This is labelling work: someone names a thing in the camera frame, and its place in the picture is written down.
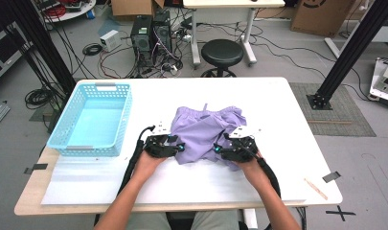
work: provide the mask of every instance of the purple cloth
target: purple cloth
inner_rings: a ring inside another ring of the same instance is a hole
[[[230,141],[223,137],[223,133],[231,133],[239,126],[245,126],[246,121],[241,116],[241,109],[230,106],[220,111],[193,110],[179,107],[171,124],[171,135],[177,135],[177,143],[185,143],[185,150],[175,155],[179,164],[208,159],[213,162],[222,161],[232,171],[239,167],[227,160],[221,159],[214,152],[214,143],[229,148]]]

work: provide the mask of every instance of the black stool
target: black stool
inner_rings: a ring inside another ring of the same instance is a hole
[[[215,39],[208,41],[201,50],[202,57],[216,68],[205,71],[201,78],[222,78],[235,77],[236,75],[228,70],[243,59],[244,51],[241,46],[232,40]]]

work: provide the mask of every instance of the forearm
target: forearm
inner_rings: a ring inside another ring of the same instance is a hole
[[[289,213],[289,210],[285,207],[283,201],[269,182],[255,188],[262,199],[262,203],[264,204],[274,230],[300,229],[295,218]]]
[[[95,230],[126,228],[128,217],[144,182],[131,178],[123,190],[109,206]]]

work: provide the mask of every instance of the wooden stick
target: wooden stick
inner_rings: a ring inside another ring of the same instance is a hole
[[[306,179],[306,178],[304,178],[305,179],[305,181],[309,184],[309,186],[310,187],[312,187],[312,189],[314,190],[314,191],[316,191],[316,193],[318,193],[322,198],[324,198],[325,200],[328,200],[328,197],[324,194],[324,193],[322,193],[322,191],[320,191],[319,189],[318,189],[318,187],[316,187],[316,185],[314,185],[312,182],[310,182],[308,179]]]

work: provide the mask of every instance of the light blue plastic basket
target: light blue plastic basket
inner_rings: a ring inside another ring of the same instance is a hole
[[[78,83],[47,146],[66,156],[118,156],[131,104],[127,83]]]

